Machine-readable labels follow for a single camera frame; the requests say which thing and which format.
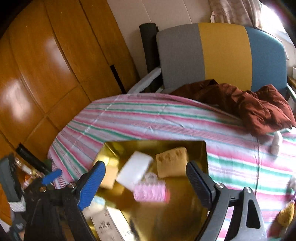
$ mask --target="window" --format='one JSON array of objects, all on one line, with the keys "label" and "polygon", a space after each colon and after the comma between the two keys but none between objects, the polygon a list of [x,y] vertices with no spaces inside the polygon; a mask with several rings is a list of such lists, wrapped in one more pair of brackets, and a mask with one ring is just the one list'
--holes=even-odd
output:
[{"label": "window", "polygon": [[285,33],[286,31],[276,13],[264,4],[261,5],[262,29],[270,33],[277,31]]}]

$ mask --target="white wall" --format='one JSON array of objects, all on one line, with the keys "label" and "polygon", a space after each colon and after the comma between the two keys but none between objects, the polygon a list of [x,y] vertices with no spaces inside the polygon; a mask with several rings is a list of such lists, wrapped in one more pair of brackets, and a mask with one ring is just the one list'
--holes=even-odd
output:
[{"label": "white wall", "polygon": [[288,54],[289,60],[287,61],[287,74],[292,77],[293,75],[293,67],[296,67],[296,48],[294,44],[290,41],[286,41],[285,39],[277,36],[285,46],[286,52]]},{"label": "white wall", "polygon": [[139,25],[156,23],[159,30],[210,22],[208,0],[107,0],[134,60],[140,77],[147,74]]}]

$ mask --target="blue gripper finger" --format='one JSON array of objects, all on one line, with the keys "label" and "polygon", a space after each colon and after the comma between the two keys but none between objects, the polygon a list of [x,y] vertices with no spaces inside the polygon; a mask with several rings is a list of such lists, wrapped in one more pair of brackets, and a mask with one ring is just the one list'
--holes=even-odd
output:
[{"label": "blue gripper finger", "polygon": [[93,168],[85,175],[87,181],[82,183],[83,187],[79,193],[79,201],[77,206],[82,211],[85,207],[91,204],[104,176],[106,174],[105,164],[101,161],[97,161]]},{"label": "blue gripper finger", "polygon": [[58,178],[62,174],[62,170],[58,169],[52,173],[49,173],[42,179],[42,184],[48,185],[50,184],[54,179]]}]

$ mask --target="gold tray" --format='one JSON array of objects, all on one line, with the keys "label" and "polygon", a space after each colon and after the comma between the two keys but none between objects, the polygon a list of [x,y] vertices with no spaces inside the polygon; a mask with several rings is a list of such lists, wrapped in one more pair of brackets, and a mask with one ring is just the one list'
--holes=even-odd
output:
[{"label": "gold tray", "polygon": [[[176,147],[187,149],[189,160],[195,160],[203,172],[208,173],[207,152],[204,141],[122,141],[106,142],[95,161],[105,165],[123,167],[134,151],[153,157],[149,172],[157,173],[155,155]],[[115,182],[112,190],[99,188],[96,193],[106,200],[106,205],[118,208],[140,241],[192,241],[198,235],[207,217],[187,177],[164,178],[170,192],[169,203],[136,202],[133,193]],[[99,240],[92,221],[92,232]]]}]

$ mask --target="curtain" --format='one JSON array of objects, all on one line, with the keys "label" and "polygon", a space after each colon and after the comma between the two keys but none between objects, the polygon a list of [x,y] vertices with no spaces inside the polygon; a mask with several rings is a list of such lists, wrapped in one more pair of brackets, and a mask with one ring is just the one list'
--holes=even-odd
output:
[{"label": "curtain", "polygon": [[262,28],[261,4],[258,0],[209,0],[212,23],[232,23]]}]

